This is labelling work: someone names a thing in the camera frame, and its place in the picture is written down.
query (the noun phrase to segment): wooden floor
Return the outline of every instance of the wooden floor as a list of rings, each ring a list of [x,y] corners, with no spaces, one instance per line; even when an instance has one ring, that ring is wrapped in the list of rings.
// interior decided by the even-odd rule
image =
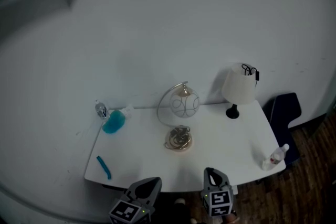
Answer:
[[[301,159],[281,175],[238,186],[234,209],[239,223],[336,223],[336,113],[320,127],[292,132]],[[159,204],[184,198],[197,221],[218,224],[210,219],[199,193],[162,194]]]

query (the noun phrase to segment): blue plastic stick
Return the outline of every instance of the blue plastic stick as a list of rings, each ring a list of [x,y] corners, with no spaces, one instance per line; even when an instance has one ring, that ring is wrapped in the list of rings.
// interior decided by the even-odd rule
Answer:
[[[107,179],[110,180],[111,179],[111,172],[110,170],[107,168],[105,162],[103,161],[103,159],[100,156],[97,156],[97,160],[99,161],[101,167],[103,167],[105,173],[107,174]]]

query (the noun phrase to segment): white table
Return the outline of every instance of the white table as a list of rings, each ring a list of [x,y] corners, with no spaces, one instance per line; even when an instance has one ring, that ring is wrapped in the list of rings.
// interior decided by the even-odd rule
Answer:
[[[170,130],[156,118],[155,109],[136,109],[132,118],[115,134],[100,130],[92,150],[85,179],[114,187],[128,188],[132,183],[159,176],[162,191],[199,191],[203,189],[203,172],[213,167],[225,173],[231,185],[275,174],[285,169],[282,161],[273,170],[263,171],[261,162],[278,143],[257,101],[239,105],[239,118],[229,119],[225,111],[230,104],[201,105],[189,119],[180,119],[161,109],[167,122],[191,128],[193,144],[177,153],[164,147]],[[112,179],[96,157],[108,166]]]

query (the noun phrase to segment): small white bottle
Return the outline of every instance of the small white bottle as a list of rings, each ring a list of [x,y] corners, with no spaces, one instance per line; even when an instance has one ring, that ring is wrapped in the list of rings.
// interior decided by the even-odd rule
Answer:
[[[262,163],[262,169],[264,171],[269,171],[273,169],[277,164],[279,164],[286,157],[286,152],[289,150],[289,145],[285,144],[282,147],[278,147],[270,157],[265,159]]]
[[[97,114],[100,116],[102,120],[106,120],[107,117],[106,106],[102,102],[98,102],[98,100],[96,100],[95,103],[96,103],[95,110]]]

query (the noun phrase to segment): plastic bottle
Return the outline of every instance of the plastic bottle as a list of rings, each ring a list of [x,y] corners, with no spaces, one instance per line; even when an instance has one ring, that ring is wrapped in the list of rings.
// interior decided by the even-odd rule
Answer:
[[[270,157],[265,159],[262,163],[262,169],[264,171],[269,171],[273,169],[277,164],[279,164],[286,157],[286,152],[289,150],[289,145],[285,144],[282,147],[278,147]]]
[[[107,134],[113,134],[119,130],[125,124],[125,120],[132,116],[134,108],[132,105],[128,105],[121,110],[114,110],[107,122],[103,125],[102,129]]]
[[[96,103],[95,110],[97,114],[100,116],[102,120],[106,120],[107,117],[106,106],[102,102],[98,102],[98,100],[96,100],[95,103]]]

